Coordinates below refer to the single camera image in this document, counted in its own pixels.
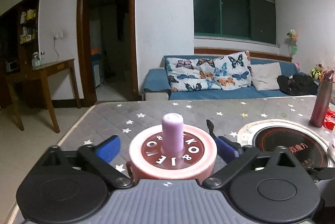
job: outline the wooden table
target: wooden table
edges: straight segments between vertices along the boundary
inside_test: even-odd
[[[46,63],[38,67],[34,67],[31,70],[27,72],[17,72],[13,74],[6,75],[6,80],[9,88],[10,97],[12,100],[12,103],[14,105],[14,112],[15,116],[17,118],[18,126],[20,130],[24,131],[23,123],[21,120],[20,113],[18,111],[18,104],[17,104],[17,95],[14,90],[14,84],[19,82],[25,82],[25,81],[31,81],[31,80],[41,80],[42,83],[42,89],[43,89],[43,96],[46,102],[46,106],[48,108],[50,118],[52,121],[52,124],[54,126],[54,131],[56,133],[59,133],[59,126],[56,119],[54,107],[52,105],[50,90],[49,90],[49,84],[48,84],[48,77],[56,74],[60,71],[63,71],[65,69],[70,69],[70,75],[72,80],[72,86],[74,90],[75,99],[77,102],[77,107],[80,109],[80,99],[79,99],[79,93],[78,93],[78,87],[77,87],[77,80],[76,80],[76,74],[74,71],[74,59],[71,60],[65,60],[65,61],[59,61],[59,62],[53,62],[53,63]]]

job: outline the teddy bear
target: teddy bear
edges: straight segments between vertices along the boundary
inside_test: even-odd
[[[315,68],[313,68],[310,72],[309,72],[309,76],[311,76],[312,78],[314,78],[315,80],[322,80],[322,72],[323,72],[323,67],[322,64],[317,64],[315,65]]]

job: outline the floor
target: floor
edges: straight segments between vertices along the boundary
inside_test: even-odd
[[[20,114],[25,130],[15,124],[12,106],[0,110],[0,224],[15,202],[16,190],[43,152],[55,145],[88,108],[55,109],[61,132],[51,128],[47,110],[22,106]]]
[[[110,78],[95,89],[97,101],[132,101],[130,72],[125,72],[124,80]]]

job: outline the table leg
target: table leg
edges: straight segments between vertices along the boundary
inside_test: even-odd
[[[17,101],[16,101],[16,93],[15,93],[15,90],[14,90],[14,87],[13,87],[13,83],[12,83],[10,78],[6,78],[6,80],[7,80],[7,84],[8,84],[10,99],[12,100],[12,103],[13,103],[13,106],[14,106],[14,113],[15,113],[15,116],[16,116],[16,119],[17,119],[19,129],[24,131],[23,123],[22,123],[22,120],[21,120],[21,116],[20,116],[20,113],[19,113],[19,108],[18,108]]]
[[[71,80],[72,80],[72,86],[73,86],[73,90],[74,90],[74,95],[75,95],[76,102],[77,102],[77,108],[80,109],[81,108],[81,103],[80,103],[80,98],[79,98],[79,93],[78,93],[76,73],[74,71],[73,61],[72,61],[72,65],[70,67],[70,74],[71,74]]]
[[[42,82],[43,94],[44,94],[44,98],[45,98],[45,101],[46,101],[46,105],[47,105],[48,110],[49,110],[51,121],[54,125],[54,131],[55,131],[55,133],[59,133],[60,130],[59,130],[57,118],[56,118],[56,115],[55,115],[54,107],[52,105],[48,79],[47,79],[46,74],[45,74],[44,71],[41,72],[41,82]]]

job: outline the white pillow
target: white pillow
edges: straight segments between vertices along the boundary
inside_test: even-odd
[[[281,75],[279,63],[252,65],[252,85],[258,90],[279,90],[277,82]]]

